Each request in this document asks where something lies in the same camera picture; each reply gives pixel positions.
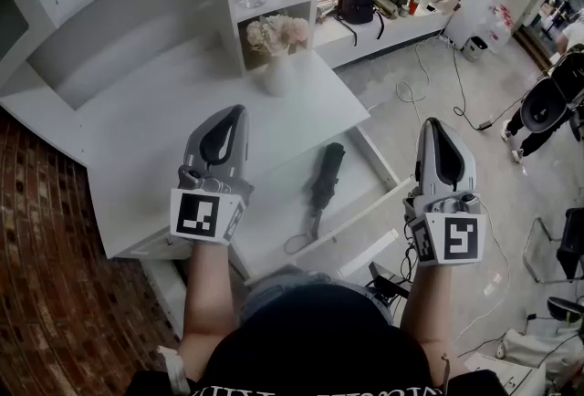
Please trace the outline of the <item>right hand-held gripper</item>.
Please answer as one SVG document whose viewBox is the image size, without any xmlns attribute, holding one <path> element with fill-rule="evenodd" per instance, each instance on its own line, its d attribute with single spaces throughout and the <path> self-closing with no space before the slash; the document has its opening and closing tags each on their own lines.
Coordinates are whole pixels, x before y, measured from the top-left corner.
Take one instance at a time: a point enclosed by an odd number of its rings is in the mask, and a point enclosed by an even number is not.
<svg viewBox="0 0 584 396">
<path fill-rule="evenodd" d="M 485 214 L 478 194 L 467 191 L 475 188 L 475 158 L 462 137 L 436 118 L 428 118 L 420 130 L 417 181 L 421 195 L 402 202 L 419 264 L 479 262 L 485 245 Z"/>
</svg>

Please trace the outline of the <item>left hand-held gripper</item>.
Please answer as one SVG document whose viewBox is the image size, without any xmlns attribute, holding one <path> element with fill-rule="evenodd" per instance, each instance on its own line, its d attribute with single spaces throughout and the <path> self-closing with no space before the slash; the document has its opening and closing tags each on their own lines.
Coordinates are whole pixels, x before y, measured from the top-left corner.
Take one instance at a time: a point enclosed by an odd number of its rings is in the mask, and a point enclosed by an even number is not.
<svg viewBox="0 0 584 396">
<path fill-rule="evenodd" d="M 230 245 L 254 186 L 243 180 L 249 118 L 244 106 L 215 112 L 195 129 L 171 191 L 171 235 Z"/>
</svg>

